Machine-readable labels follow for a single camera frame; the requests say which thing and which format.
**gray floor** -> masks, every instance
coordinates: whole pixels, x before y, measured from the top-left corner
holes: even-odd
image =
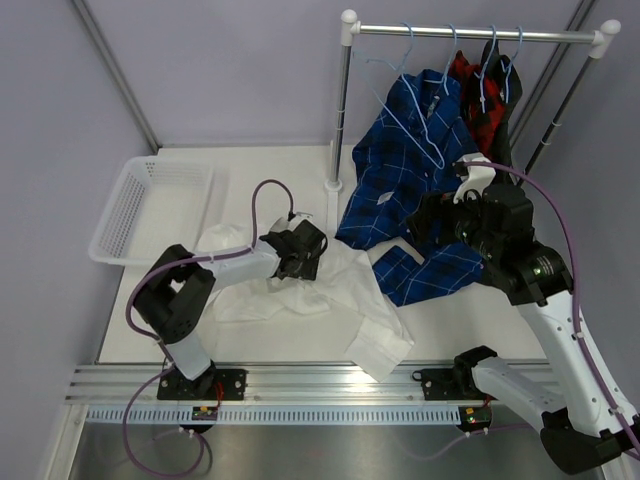
[[[502,422],[519,422],[502,413]],[[156,470],[177,473],[198,453],[195,440],[165,437],[167,426],[131,426],[139,459]],[[85,426],[71,479],[154,478],[138,471],[122,446],[120,425]],[[217,426],[205,434],[205,454],[191,478],[205,479],[601,479],[599,471],[567,477],[547,458],[533,431],[496,432],[457,444],[437,460],[427,456],[461,433],[454,427]]]

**white plastic basket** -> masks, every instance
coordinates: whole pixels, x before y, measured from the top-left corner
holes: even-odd
[[[124,166],[89,246],[89,257],[150,266],[170,245],[193,249],[209,202],[213,166],[136,157]]]

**white table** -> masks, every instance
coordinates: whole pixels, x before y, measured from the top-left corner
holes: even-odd
[[[215,165],[204,228],[217,223],[248,225],[251,194],[266,178],[283,181],[293,192],[296,210],[313,214],[314,223],[319,226],[326,224],[323,183],[328,171],[328,146],[163,148],[159,155],[206,159]],[[344,148],[342,158],[344,189],[340,194],[340,214],[356,186],[351,147]],[[266,186],[259,195],[257,211],[258,218],[265,222],[286,214],[286,195],[276,186]],[[382,249],[378,248],[372,255],[381,254]],[[147,270],[125,268],[99,356],[102,363],[163,360],[158,347],[133,333],[124,319],[127,298]],[[472,285],[448,297],[399,308],[398,314],[416,342],[407,360],[450,361],[455,355],[483,344],[510,360],[545,358],[528,325],[496,289]],[[144,326],[136,312],[134,320]],[[359,325],[346,324],[336,315],[305,318],[283,314],[248,324],[220,324],[203,319],[198,328],[207,332],[203,344],[218,362],[336,362],[346,360],[343,352]]]

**white cloth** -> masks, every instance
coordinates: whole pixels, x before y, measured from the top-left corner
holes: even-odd
[[[197,249],[215,251],[243,245],[249,235],[240,227],[217,225],[204,232]],[[328,240],[313,282],[290,278],[251,280],[216,294],[205,315],[217,322],[268,320],[283,309],[301,316],[335,310],[345,324],[359,322],[360,329],[346,349],[345,358],[378,381],[391,373],[414,343],[380,292],[366,252],[353,250],[335,239]]]

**blue plaid shirt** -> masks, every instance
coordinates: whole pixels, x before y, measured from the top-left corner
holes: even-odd
[[[477,152],[460,118],[460,84],[447,77],[449,95],[440,84],[442,74],[424,70],[405,75],[420,105],[429,132],[445,160],[427,142],[424,127],[407,86],[398,78],[386,106],[418,140],[433,162],[383,110],[353,149],[356,186],[336,238],[352,248],[367,250],[380,242],[402,237],[425,258],[417,263],[400,247],[393,247],[373,266],[382,293],[398,306],[454,293],[482,274],[479,255],[462,243],[439,247],[433,241],[414,245],[405,219],[418,208],[423,193],[457,190],[460,180],[451,164],[466,153]],[[437,228],[432,232],[437,235]]]

